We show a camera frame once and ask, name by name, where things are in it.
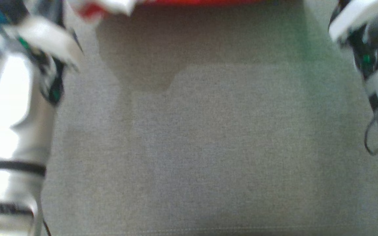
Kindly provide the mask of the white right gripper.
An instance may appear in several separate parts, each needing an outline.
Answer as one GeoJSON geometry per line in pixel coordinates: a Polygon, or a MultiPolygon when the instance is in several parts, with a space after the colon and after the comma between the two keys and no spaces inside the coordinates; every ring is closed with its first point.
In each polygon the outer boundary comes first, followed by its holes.
{"type": "Polygon", "coordinates": [[[378,0],[351,0],[329,23],[332,42],[344,42],[365,24],[378,20],[378,0]]]}

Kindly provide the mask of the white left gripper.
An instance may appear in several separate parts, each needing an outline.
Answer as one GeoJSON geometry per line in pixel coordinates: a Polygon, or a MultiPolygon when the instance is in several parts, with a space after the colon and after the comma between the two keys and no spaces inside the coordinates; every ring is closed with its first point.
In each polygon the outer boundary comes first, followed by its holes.
{"type": "Polygon", "coordinates": [[[30,46],[81,69],[83,52],[72,33],[41,16],[27,16],[17,25],[4,25],[9,36],[19,37],[30,46]]]}

